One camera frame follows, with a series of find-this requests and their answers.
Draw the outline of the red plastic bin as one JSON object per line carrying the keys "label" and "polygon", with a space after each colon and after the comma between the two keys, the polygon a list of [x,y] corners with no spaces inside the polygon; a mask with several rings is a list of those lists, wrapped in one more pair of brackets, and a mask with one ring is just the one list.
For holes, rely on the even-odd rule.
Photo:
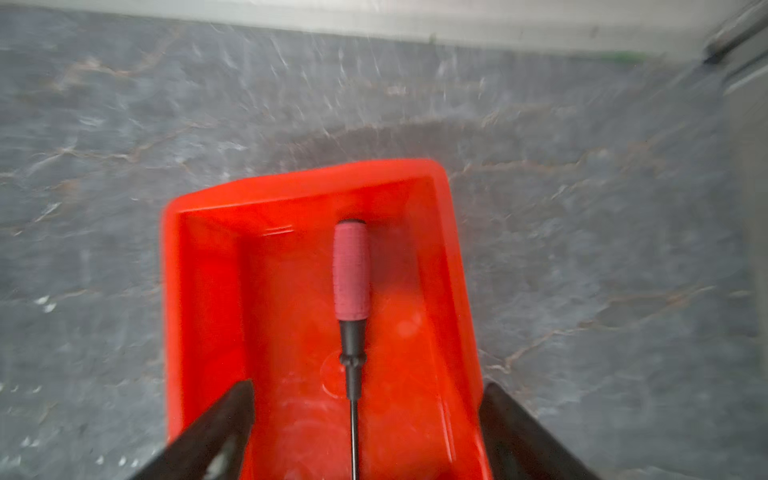
{"label": "red plastic bin", "polygon": [[168,434],[251,380],[246,479],[346,479],[349,412],[334,229],[369,232],[360,411],[365,479],[487,479],[483,380],[445,170],[429,159],[247,178],[162,221]]}

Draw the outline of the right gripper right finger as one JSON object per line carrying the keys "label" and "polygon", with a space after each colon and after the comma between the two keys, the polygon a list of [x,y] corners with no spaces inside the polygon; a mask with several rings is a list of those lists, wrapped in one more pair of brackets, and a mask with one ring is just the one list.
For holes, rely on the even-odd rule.
{"label": "right gripper right finger", "polygon": [[478,416],[493,478],[598,480],[498,384],[485,386]]}

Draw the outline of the red handled screwdriver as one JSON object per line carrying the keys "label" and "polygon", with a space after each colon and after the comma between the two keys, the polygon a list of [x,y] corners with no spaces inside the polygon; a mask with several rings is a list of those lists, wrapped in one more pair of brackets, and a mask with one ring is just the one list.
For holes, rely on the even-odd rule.
{"label": "red handled screwdriver", "polygon": [[334,229],[332,279],[335,316],[341,338],[340,363],[345,370],[350,413],[351,477],[360,477],[359,408],[362,368],[366,363],[365,332],[370,317],[370,248],[365,222],[347,219]]}

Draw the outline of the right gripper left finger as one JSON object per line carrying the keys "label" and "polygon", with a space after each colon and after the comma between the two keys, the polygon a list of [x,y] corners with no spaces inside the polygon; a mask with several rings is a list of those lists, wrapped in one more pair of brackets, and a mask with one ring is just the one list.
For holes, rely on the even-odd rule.
{"label": "right gripper left finger", "polygon": [[254,414],[253,383],[235,383],[132,478],[239,479]]}

